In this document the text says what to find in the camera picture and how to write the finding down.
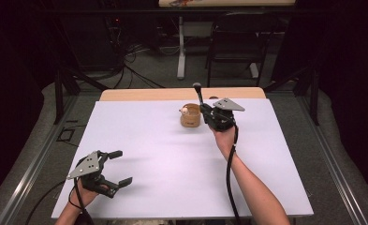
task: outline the wooden object on desk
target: wooden object on desk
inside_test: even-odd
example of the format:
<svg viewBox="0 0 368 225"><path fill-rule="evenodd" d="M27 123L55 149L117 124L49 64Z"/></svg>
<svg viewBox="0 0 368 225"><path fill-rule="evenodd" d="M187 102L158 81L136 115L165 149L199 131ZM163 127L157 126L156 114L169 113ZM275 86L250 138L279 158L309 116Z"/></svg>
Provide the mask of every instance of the wooden object on desk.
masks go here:
<svg viewBox="0 0 368 225"><path fill-rule="evenodd" d="M266 98L259 87L202 88L204 99L218 98ZM162 89L119 89L106 90L100 101L135 101L135 100L185 100L199 99L194 88Z"/></svg>
<svg viewBox="0 0 368 225"><path fill-rule="evenodd" d="M295 0L159 0L162 8L171 7L286 7L294 6Z"/></svg>

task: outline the chair backrest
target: chair backrest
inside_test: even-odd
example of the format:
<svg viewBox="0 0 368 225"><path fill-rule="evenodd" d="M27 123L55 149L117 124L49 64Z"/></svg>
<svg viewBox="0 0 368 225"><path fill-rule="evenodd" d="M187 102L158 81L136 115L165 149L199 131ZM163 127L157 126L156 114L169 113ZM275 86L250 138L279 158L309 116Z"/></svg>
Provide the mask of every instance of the chair backrest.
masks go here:
<svg viewBox="0 0 368 225"><path fill-rule="evenodd" d="M274 32L279 19L270 13L228 12L218 17L212 27L214 33Z"/></svg>

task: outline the human arm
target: human arm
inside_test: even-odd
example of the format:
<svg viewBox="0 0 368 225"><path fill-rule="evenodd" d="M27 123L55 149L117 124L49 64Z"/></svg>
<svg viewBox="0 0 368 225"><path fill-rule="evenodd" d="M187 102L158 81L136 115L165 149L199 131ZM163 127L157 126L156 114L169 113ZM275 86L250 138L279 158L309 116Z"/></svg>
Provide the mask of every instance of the human arm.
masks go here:
<svg viewBox="0 0 368 225"><path fill-rule="evenodd" d="M96 192L91 190L85 189L81 185L81 180L79 179L78 182L79 193L81 195L81 200L83 202L84 207L90 204L98 195ZM72 195L70 196L70 200L77 206L80 206L78 195L76 191L72 191ZM71 204L70 202L66 203L64 210L62 211L60 217L55 222L55 225L69 225L75 224L76 219L78 218L79 214L81 213L80 208L76 207L75 205Z"/></svg>
<svg viewBox="0 0 368 225"><path fill-rule="evenodd" d="M226 160L233 145L235 127L224 132L215 131L216 144ZM286 212L268 187L247 168L237 153L232 158L231 169L255 221L263 224L289 224Z"/></svg>

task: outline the table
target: table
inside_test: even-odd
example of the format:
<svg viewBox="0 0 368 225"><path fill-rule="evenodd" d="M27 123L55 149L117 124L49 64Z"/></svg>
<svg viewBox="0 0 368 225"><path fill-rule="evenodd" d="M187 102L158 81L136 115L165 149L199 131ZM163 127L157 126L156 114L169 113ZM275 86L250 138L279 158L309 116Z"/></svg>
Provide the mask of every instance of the table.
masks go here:
<svg viewBox="0 0 368 225"><path fill-rule="evenodd" d="M159 0L161 8L223 8L223 7L293 7L296 0ZM199 37L207 37L210 35L211 22L201 22L201 25L195 25L194 31L190 33L199 33ZM188 28L184 29L184 19L179 17L179 37L180 37L180 55L178 60L177 79L184 79L184 36ZM252 64L250 66L253 77L258 76L257 67Z"/></svg>
<svg viewBox="0 0 368 225"><path fill-rule="evenodd" d="M289 216L313 215L271 102L260 88L203 88L209 97L229 97L244 106L235 113L240 129L237 151L280 200ZM103 174L117 183L133 183L113 199L99 196L87 207L93 218L191 219L233 218L225 185L226 161L203 122L182 127L178 110L197 103L193 88L107 90L91 115L69 170L95 150L122 150L108 160ZM237 182L232 192L241 217L251 217ZM55 205L57 218L73 182L66 182Z"/></svg>

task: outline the triangular metal plate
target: triangular metal plate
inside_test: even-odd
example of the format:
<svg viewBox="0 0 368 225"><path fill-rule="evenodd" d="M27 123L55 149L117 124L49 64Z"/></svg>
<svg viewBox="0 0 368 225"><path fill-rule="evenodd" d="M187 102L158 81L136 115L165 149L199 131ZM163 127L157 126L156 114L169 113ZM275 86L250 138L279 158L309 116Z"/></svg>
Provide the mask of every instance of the triangular metal plate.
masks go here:
<svg viewBox="0 0 368 225"><path fill-rule="evenodd" d="M99 170L98 153L93 152L88 155L81 164L79 164L75 170L73 170L66 179L70 180L75 177L83 176L88 173L94 173Z"/></svg>
<svg viewBox="0 0 368 225"><path fill-rule="evenodd" d="M221 110L228 110L228 111L245 111L245 108L238 105L234 101L230 100L229 98L223 98L213 104L215 107Z"/></svg>

